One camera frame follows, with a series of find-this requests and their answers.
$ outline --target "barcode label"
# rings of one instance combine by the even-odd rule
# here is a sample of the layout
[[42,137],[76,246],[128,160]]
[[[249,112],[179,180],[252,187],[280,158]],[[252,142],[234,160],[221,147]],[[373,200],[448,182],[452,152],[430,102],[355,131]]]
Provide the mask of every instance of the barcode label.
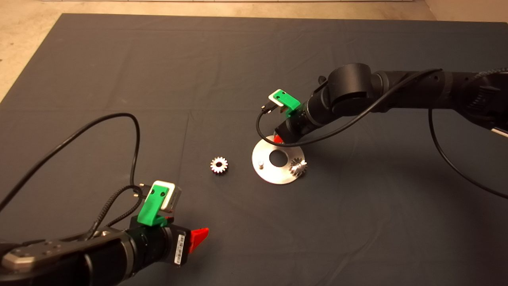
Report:
[[178,244],[176,245],[176,253],[175,253],[175,264],[180,265],[182,262],[182,254],[183,254],[183,243],[185,242],[185,235],[178,235]]

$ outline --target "hole in plate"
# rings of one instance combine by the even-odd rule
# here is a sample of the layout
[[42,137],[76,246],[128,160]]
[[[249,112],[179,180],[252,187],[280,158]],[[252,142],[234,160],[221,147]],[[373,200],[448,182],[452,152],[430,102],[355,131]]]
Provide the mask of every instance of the hole in plate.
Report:
[[270,163],[276,167],[284,167],[288,163],[288,156],[281,150],[273,150],[270,153]]

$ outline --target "small silver gear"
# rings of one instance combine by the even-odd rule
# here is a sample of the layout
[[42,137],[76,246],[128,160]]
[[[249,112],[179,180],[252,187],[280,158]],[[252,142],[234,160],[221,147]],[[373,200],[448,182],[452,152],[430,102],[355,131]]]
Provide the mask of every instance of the small silver gear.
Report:
[[228,170],[228,161],[224,157],[215,157],[210,163],[210,169],[216,175],[222,175]]
[[307,162],[305,160],[302,160],[300,158],[295,158],[291,161],[291,166],[289,167],[289,171],[293,176],[299,177],[305,173],[307,170]]

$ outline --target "beige floor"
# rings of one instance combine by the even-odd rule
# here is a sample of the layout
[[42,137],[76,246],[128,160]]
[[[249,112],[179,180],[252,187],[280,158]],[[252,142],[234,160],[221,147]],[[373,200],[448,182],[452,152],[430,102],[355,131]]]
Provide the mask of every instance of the beige floor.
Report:
[[[503,13],[508,7],[501,3],[508,2],[506,0],[471,1],[478,2],[473,5],[464,5],[465,2],[470,1],[162,3],[0,0],[0,101],[61,13],[473,21],[506,21],[508,18],[506,13]],[[507,9],[495,9],[494,7],[499,6],[494,4]]]

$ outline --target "gray fabric mat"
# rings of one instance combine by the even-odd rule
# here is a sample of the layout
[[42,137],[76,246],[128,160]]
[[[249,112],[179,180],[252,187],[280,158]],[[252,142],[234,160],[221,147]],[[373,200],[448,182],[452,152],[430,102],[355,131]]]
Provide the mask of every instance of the gray fabric mat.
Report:
[[[260,179],[250,157],[275,89],[303,101],[318,75],[352,62],[488,70],[508,66],[507,45],[505,23],[64,14],[0,104],[0,195],[83,124],[128,111],[142,132],[136,182],[177,183],[176,224],[210,236],[184,267],[156,264],[124,285],[502,285],[508,202],[443,162],[426,111],[371,114],[305,147],[308,173],[290,185]],[[435,117],[452,160],[506,191],[506,139],[453,111]],[[127,119],[81,136],[4,210],[1,237],[88,229],[128,183],[133,147]],[[227,175],[210,171],[215,156]],[[134,201],[121,197],[106,220]]]

